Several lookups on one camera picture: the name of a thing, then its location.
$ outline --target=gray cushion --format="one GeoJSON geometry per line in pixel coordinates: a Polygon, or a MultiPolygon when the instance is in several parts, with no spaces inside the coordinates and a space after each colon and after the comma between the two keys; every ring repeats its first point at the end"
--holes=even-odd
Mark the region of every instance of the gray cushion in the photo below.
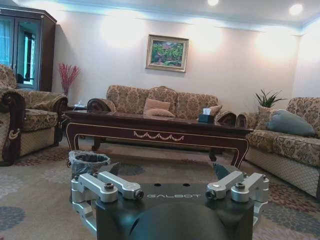
{"type": "Polygon", "coordinates": [[[266,129],[303,137],[316,135],[314,128],[305,119],[286,110],[273,113],[271,120],[266,124],[266,129]]]}

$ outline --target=armchair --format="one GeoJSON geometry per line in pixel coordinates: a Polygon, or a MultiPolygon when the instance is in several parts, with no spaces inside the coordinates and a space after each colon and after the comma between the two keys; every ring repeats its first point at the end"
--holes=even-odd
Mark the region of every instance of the armchair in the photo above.
{"type": "Polygon", "coordinates": [[[12,69],[0,64],[0,166],[62,140],[68,99],[60,93],[16,89],[12,69]]]}

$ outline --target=sofa seat cushion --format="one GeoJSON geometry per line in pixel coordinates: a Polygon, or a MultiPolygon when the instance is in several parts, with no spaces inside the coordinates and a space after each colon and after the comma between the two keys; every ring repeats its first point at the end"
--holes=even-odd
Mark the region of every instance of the sofa seat cushion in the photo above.
{"type": "Polygon", "coordinates": [[[26,109],[22,131],[33,132],[55,127],[58,123],[58,114],[53,111],[26,109]]]}
{"type": "Polygon", "coordinates": [[[273,142],[273,152],[299,163],[320,167],[320,139],[294,135],[279,135],[273,142]]]}
{"type": "Polygon", "coordinates": [[[268,130],[254,130],[247,136],[247,139],[251,146],[272,153],[274,151],[274,140],[279,136],[289,136],[289,134],[268,130]]]}

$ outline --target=trash can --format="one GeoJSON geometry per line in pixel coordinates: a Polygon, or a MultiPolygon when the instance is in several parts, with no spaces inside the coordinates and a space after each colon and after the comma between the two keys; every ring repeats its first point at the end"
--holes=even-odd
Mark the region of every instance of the trash can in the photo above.
{"type": "Polygon", "coordinates": [[[98,172],[102,166],[111,163],[110,158],[105,154],[81,150],[70,151],[69,162],[71,166],[71,179],[81,174],[92,175],[98,172]]]}

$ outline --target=pillow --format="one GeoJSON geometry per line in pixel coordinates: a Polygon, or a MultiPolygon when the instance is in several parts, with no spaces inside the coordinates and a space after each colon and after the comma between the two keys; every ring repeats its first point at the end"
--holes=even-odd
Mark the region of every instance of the pillow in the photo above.
{"type": "Polygon", "coordinates": [[[171,118],[175,118],[176,116],[165,109],[161,109],[161,108],[153,108],[153,109],[149,109],[144,111],[144,115],[146,115],[147,117],[152,117],[152,116],[162,116],[162,117],[171,117],[171,118]]]}
{"type": "Polygon", "coordinates": [[[259,106],[258,109],[258,122],[255,129],[267,130],[267,122],[271,120],[271,117],[276,111],[278,111],[278,109],[271,109],[264,106],[259,106]]]}
{"type": "Polygon", "coordinates": [[[286,110],[276,111],[266,124],[266,128],[273,132],[302,137],[314,137],[316,135],[314,128],[305,119],[286,110]]]}
{"type": "Polygon", "coordinates": [[[145,111],[149,109],[163,109],[168,111],[169,108],[170,108],[170,102],[158,101],[158,100],[147,98],[145,100],[143,113],[145,113],[145,111]]]}
{"type": "Polygon", "coordinates": [[[218,106],[211,106],[209,107],[210,111],[210,115],[215,116],[217,115],[218,112],[220,112],[220,110],[222,109],[222,105],[218,105],[218,106]]]}

